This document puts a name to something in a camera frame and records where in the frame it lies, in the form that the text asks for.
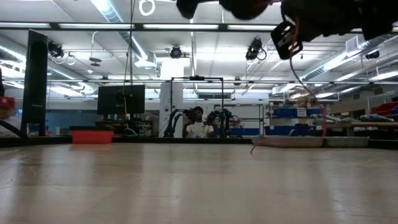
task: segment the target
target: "black monitor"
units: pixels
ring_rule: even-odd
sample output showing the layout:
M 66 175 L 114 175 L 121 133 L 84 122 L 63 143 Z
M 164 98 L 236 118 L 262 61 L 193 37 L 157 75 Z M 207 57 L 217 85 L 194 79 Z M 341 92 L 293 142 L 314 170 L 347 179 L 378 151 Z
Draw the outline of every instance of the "black monitor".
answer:
M 124 98 L 127 113 L 145 113 L 145 85 L 126 85 L 99 87 L 97 114 L 124 114 Z

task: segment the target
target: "ceiling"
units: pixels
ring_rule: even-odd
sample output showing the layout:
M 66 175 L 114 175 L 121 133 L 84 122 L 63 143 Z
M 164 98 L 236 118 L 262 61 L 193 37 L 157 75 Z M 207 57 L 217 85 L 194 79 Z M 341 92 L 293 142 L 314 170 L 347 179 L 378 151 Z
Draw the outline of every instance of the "ceiling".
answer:
M 89 0 L 52 0 L 52 1 L 21 1 L 1 0 L 0 21 L 26 22 L 106 22 L 99 10 Z M 112 0 L 120 15 L 130 18 L 130 0 Z M 153 14 L 143 16 L 139 11 L 139 1 L 136 1 L 133 12 L 134 22 L 178 22 L 189 23 L 175 7 L 175 3 L 167 0 L 155 1 Z M 148 11 L 149 3 L 144 3 L 143 10 Z M 245 24 L 278 24 L 281 21 L 279 5 L 269 7 L 266 12 L 250 22 L 236 20 L 229 12 L 223 11 L 217 4 L 199 5 L 194 23 L 245 23 Z M 113 79 L 123 79 L 126 68 L 127 43 L 117 32 L 99 32 L 95 35 L 92 57 L 102 60 L 100 67 L 92 67 L 88 59 L 91 57 L 91 37 L 93 32 L 83 31 L 40 31 L 49 39 L 62 44 L 66 52 L 77 59 L 74 65 L 62 66 L 79 73 L 86 78 L 101 78 L 108 76 Z M 0 30 L 0 35 L 22 45 L 27 45 L 27 30 Z M 158 62 L 170 60 L 166 49 L 179 45 L 183 52 L 192 55 L 192 37 L 190 32 L 135 32 L 134 36 L 143 49 L 156 54 Z M 304 50 L 293 58 L 293 64 L 298 73 L 319 63 L 328 56 L 345 48 L 345 42 L 354 34 L 344 36 L 319 37 L 310 44 L 304 45 Z M 268 57 L 265 61 L 249 66 L 245 59 L 248 45 L 255 37 L 260 37 L 265 45 L 270 40 L 268 33 L 247 32 L 197 32 L 195 33 L 197 48 L 196 75 L 206 77 L 224 77 L 245 80 L 292 80 L 292 72 L 288 61 L 280 62 L 272 41 L 266 45 Z M 190 59 L 184 59 L 185 75 L 191 75 Z M 336 69 L 335 72 L 349 73 L 360 68 L 360 59 L 352 61 L 347 66 Z M 153 70 L 133 67 L 136 80 L 158 79 Z M 147 85 L 158 88 L 159 84 Z M 271 89 L 274 85 L 256 85 L 254 88 Z

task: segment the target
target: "red container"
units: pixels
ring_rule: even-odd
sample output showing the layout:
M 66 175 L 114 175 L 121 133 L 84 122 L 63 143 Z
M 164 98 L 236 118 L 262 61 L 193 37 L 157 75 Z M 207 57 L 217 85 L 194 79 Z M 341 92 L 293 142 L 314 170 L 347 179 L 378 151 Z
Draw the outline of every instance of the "red container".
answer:
M 112 143 L 113 131 L 97 129 L 95 127 L 89 129 L 87 127 L 71 127 L 72 143 L 74 144 L 110 144 Z

